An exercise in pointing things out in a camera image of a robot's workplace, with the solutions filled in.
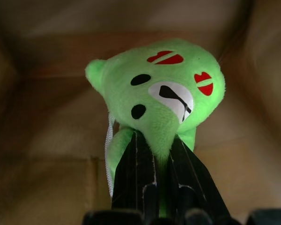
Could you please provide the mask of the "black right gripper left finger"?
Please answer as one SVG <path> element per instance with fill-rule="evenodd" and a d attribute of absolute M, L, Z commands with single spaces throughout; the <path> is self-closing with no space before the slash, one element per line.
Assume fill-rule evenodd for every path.
<path fill-rule="evenodd" d="M 143 219 L 159 217 L 155 157 L 139 131 L 133 132 L 116 168 L 111 208 L 137 211 Z"/>

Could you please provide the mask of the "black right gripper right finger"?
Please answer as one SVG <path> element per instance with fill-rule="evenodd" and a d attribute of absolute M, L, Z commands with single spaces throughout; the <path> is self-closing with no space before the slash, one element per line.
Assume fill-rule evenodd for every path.
<path fill-rule="evenodd" d="M 210 219 L 231 218 L 208 169 L 178 136 L 168 157 L 167 184 L 168 212 L 175 219 L 184 219 L 192 209 Z"/>

